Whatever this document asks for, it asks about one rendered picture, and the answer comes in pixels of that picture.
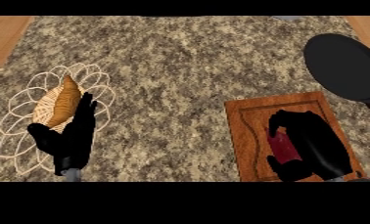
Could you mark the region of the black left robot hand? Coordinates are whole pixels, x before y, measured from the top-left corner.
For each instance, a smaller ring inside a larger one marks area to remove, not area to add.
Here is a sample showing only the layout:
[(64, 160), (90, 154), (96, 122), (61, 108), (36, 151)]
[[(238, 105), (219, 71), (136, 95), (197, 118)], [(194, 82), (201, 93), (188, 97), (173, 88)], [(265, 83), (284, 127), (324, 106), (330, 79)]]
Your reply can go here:
[(73, 121), (67, 124), (62, 133), (58, 133), (40, 123), (33, 123), (28, 126), (37, 148), (53, 156), (56, 176), (62, 176), (64, 172), (73, 168), (82, 170), (89, 163), (93, 144), (95, 107), (93, 95), (86, 92)]

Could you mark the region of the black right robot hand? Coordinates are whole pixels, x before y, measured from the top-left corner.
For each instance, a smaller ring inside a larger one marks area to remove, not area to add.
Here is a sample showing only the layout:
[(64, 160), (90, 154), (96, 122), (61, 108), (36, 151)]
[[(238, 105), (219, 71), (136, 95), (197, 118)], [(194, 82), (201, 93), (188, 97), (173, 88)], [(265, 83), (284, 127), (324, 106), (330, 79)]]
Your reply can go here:
[(317, 174), (324, 181), (352, 172), (349, 155), (339, 136), (323, 118), (308, 112), (280, 110), (270, 118), (270, 136), (286, 128), (292, 146), (301, 159), (280, 163), (268, 156), (270, 166), (283, 182), (293, 182)]

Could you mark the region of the dark red pear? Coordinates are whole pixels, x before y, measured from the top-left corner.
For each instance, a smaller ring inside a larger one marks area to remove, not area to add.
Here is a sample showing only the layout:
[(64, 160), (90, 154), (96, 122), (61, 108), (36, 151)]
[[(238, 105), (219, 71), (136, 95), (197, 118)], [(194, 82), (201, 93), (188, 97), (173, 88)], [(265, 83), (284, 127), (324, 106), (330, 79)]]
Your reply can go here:
[(280, 164), (286, 164), (292, 160), (301, 160), (301, 155), (293, 147), (289, 136), (283, 132), (277, 132), (275, 136), (268, 136), (274, 157)]

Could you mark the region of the brown wooden cutting board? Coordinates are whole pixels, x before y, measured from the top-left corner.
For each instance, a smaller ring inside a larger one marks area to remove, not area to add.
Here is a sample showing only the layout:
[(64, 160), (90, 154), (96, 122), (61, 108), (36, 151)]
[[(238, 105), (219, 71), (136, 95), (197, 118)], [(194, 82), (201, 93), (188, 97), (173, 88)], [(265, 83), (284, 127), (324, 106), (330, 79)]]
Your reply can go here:
[(344, 180), (366, 178), (367, 174), (354, 155), (324, 94), (307, 92), (225, 102), (240, 180), (243, 182), (278, 181), (278, 175), (267, 159), (267, 156), (274, 154), (267, 128), (271, 115), (278, 110), (311, 111), (323, 118), (339, 136), (349, 155), (352, 172), (344, 176)]

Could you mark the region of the black pan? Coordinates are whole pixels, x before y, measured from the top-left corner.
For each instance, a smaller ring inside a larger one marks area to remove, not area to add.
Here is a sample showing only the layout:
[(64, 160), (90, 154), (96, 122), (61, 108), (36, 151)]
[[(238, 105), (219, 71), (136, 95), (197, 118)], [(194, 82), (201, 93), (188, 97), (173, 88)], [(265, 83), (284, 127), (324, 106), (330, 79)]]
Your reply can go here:
[(333, 33), (315, 35), (304, 47), (308, 70), (324, 88), (370, 105), (370, 48)]

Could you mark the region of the orange wooden bowl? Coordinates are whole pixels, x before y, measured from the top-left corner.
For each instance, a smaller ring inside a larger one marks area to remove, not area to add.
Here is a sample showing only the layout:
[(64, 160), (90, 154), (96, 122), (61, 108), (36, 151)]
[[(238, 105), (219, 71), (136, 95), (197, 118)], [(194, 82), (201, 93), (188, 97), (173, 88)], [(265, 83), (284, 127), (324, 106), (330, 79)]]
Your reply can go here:
[(61, 133), (73, 121), (82, 97), (83, 90), (73, 77), (65, 75), (62, 84), (45, 94), (36, 104), (31, 122)]

